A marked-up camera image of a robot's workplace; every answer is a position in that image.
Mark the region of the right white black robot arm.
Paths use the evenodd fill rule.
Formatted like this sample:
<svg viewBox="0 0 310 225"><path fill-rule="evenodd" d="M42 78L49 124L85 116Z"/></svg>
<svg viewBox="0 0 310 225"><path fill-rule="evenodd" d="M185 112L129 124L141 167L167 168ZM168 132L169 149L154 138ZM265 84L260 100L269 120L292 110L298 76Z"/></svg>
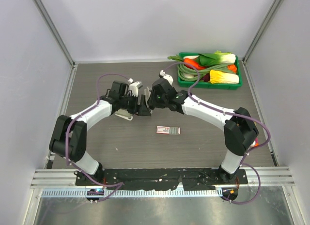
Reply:
<svg viewBox="0 0 310 225"><path fill-rule="evenodd" d="M259 134L245 108L240 107L237 110L222 108L195 95L189 95L185 90L177 92L164 78L152 84L148 105L150 109L168 108L170 111L197 117L223 131L227 152L219 166L218 176L225 184L235 180L237 169L246 151Z"/></svg>

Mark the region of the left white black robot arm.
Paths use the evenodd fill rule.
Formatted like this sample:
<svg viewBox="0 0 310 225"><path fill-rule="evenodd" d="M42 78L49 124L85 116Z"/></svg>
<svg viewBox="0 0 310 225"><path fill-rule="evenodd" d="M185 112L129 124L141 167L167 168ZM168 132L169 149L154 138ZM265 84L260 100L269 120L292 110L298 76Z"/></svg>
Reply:
<svg viewBox="0 0 310 225"><path fill-rule="evenodd" d="M49 150L77 167L93 186L103 183L104 170L86 151L87 132L101 120L116 115L132 120L134 115L150 116L147 101L151 89L147 87L143 94L140 81L127 84L114 81L111 89L88 108L71 116L60 115L54 127Z"/></svg>

